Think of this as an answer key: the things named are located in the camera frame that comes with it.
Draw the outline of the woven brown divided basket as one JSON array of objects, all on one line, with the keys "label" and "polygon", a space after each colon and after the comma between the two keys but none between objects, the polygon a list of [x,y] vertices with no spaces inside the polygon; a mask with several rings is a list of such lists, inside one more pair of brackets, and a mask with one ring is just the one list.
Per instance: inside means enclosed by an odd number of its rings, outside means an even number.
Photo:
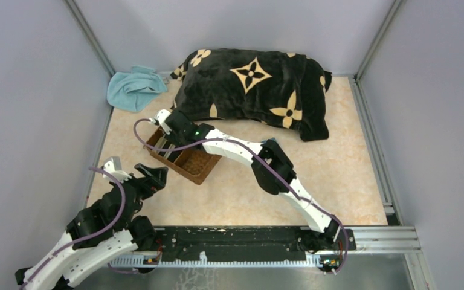
[{"label": "woven brown divided basket", "polygon": [[176,152],[161,152],[143,146],[156,160],[196,185],[201,185],[220,161],[221,156],[189,148]]}]

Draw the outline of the teal leather card holder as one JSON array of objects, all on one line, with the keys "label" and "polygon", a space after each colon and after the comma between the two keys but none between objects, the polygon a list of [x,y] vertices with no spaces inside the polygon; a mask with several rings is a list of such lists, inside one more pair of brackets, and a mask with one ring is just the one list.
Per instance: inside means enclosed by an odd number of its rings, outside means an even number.
[{"label": "teal leather card holder", "polygon": [[276,142],[277,142],[277,140],[274,137],[262,141],[263,144],[265,144],[265,143],[276,143]]}]

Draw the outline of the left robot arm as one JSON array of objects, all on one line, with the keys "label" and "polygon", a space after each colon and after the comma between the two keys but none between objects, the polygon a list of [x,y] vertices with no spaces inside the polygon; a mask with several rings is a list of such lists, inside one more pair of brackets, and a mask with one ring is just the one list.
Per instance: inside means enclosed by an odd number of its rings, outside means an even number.
[{"label": "left robot arm", "polygon": [[162,241],[147,216],[143,201],[164,189],[167,167],[138,163],[137,178],[110,159],[93,172],[107,179],[112,189],[80,210],[66,226],[53,249],[36,265],[15,272],[20,289],[74,289],[103,266],[132,251],[155,251],[160,260]]}]

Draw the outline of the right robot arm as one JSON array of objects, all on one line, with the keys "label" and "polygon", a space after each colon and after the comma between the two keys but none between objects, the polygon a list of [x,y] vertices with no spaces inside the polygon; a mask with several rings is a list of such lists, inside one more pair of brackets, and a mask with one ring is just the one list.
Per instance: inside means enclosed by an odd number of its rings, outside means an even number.
[{"label": "right robot arm", "polygon": [[209,124],[195,124],[179,111],[162,109],[155,118],[166,137],[179,149],[198,148],[250,167],[262,190],[281,197],[300,213],[316,234],[320,247],[331,249],[339,244],[343,251],[349,250],[350,236],[343,223],[304,188],[293,163],[276,141],[241,140]]}]

